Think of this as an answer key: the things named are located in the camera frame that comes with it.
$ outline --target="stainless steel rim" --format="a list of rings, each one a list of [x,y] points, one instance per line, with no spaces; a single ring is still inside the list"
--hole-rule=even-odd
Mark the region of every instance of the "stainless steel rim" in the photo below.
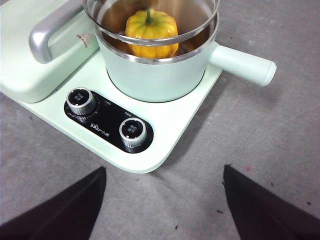
[[[112,45],[110,45],[107,41],[104,40],[101,31],[99,31],[96,27],[94,28],[95,35],[97,38],[99,38],[99,41],[112,53],[116,54],[117,56],[129,60],[131,62],[140,63],[140,64],[149,64],[149,65],[163,65],[163,64],[173,64],[178,63],[184,60],[187,60],[189,58],[192,58],[193,56],[200,53],[209,43],[214,41],[217,30],[219,25],[219,12],[216,13],[216,19],[215,19],[215,26],[212,34],[209,36],[209,38],[198,48],[185,53],[183,55],[174,56],[170,58],[146,58],[146,57],[138,57],[134,56],[128,53],[125,53],[123,51],[120,51],[117,48],[114,48]]]
[[[89,13],[88,9],[88,0],[83,0],[83,8],[86,13],[86,15],[94,22],[95,27],[100,30],[101,32],[109,35],[110,37],[120,40],[124,43],[127,44],[135,44],[135,45],[140,45],[140,46],[164,46],[164,45],[171,45],[171,44],[176,44],[176,43],[181,43],[183,41],[186,41],[198,33],[200,33],[202,30],[204,30],[210,22],[214,19],[214,17],[218,14],[218,9],[219,9],[219,4],[220,0],[215,0],[215,6],[214,6],[214,12],[210,16],[210,18],[204,22],[202,25],[199,27],[193,29],[192,31],[186,32],[184,34],[178,35],[178,36],[172,36],[172,37],[166,37],[166,38],[156,38],[156,39],[151,39],[151,38],[135,38],[135,37],[130,37],[130,36],[125,36],[118,34],[116,32],[110,31],[108,29],[103,28],[100,23],[96,22],[95,19],[91,16]]]

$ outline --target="silver knob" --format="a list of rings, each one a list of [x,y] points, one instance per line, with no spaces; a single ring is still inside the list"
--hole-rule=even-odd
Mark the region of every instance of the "silver knob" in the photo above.
[[[124,120],[119,127],[122,142],[129,148],[140,147],[147,138],[145,123],[136,117]]]
[[[66,103],[77,115],[87,115],[96,107],[96,100],[91,91],[84,87],[72,89],[66,96]]]

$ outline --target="silver handle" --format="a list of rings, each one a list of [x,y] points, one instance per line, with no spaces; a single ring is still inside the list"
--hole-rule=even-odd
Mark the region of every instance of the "silver handle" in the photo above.
[[[41,64],[51,62],[52,55],[48,47],[49,39],[83,9],[81,0],[69,0],[32,29],[29,46],[36,61]]]

